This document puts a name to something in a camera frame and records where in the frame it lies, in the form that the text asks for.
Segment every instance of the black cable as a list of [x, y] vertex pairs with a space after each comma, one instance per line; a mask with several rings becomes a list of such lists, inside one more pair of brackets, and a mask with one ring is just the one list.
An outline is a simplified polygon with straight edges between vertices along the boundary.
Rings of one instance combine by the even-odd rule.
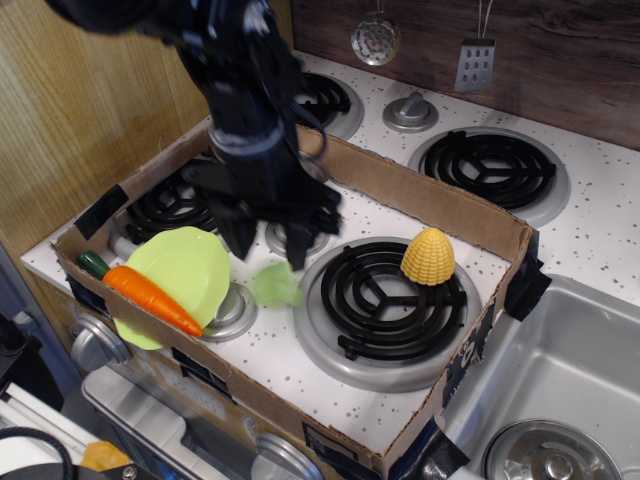
[[75, 470], [67, 449], [55, 437], [48, 433], [28, 427], [9, 427], [0, 430], [0, 440], [10, 437], [30, 437], [51, 445], [62, 458], [62, 479], [75, 480]]

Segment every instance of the sink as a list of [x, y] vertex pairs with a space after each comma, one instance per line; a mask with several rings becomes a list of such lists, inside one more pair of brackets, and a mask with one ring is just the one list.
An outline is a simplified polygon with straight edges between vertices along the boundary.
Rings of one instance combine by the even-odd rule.
[[623, 480], [639, 480], [640, 308], [550, 277], [523, 322], [500, 317], [484, 360], [469, 368], [443, 414], [445, 435], [470, 458], [454, 476], [482, 476], [499, 432], [544, 420], [581, 432]]

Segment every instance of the black coil burner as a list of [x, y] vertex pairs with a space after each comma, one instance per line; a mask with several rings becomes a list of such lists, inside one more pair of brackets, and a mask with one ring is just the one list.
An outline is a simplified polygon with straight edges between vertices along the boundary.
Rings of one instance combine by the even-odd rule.
[[[351, 99], [337, 82], [313, 73], [305, 73], [304, 78], [307, 82], [304, 91], [306, 100], [300, 103], [300, 106], [316, 117], [322, 125], [326, 126], [337, 113], [349, 112]], [[313, 127], [303, 119], [299, 119], [299, 122]]]
[[499, 134], [451, 132], [422, 157], [422, 173], [514, 210], [550, 188], [556, 165], [535, 146]]
[[[344, 333], [338, 345], [348, 359], [416, 359], [441, 350], [464, 325], [467, 298], [455, 276], [435, 287], [410, 281], [400, 270], [406, 249], [396, 242], [347, 246], [325, 270], [322, 301]], [[402, 293], [389, 293], [389, 278]]]
[[180, 172], [127, 207], [127, 213], [131, 223], [125, 228], [129, 240], [136, 245], [165, 230], [192, 226], [210, 232], [216, 227], [204, 194], [187, 184]]

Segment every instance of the green plastic piece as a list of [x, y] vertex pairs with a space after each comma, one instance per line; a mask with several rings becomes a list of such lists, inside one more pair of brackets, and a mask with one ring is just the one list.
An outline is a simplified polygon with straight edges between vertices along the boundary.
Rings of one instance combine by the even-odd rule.
[[293, 269], [287, 262], [277, 263], [258, 273], [253, 294], [259, 304], [267, 307], [286, 303], [297, 308], [305, 299], [304, 290], [298, 286]]
[[91, 276], [102, 280], [109, 270], [109, 265], [105, 263], [100, 255], [92, 250], [81, 253], [78, 257], [78, 266]]

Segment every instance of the toy corn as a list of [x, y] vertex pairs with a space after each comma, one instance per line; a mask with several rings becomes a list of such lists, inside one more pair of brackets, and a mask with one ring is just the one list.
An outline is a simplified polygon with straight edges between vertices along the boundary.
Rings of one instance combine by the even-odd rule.
[[437, 228], [427, 228], [411, 241], [400, 269], [420, 285], [439, 285], [453, 275], [456, 268], [453, 245]]

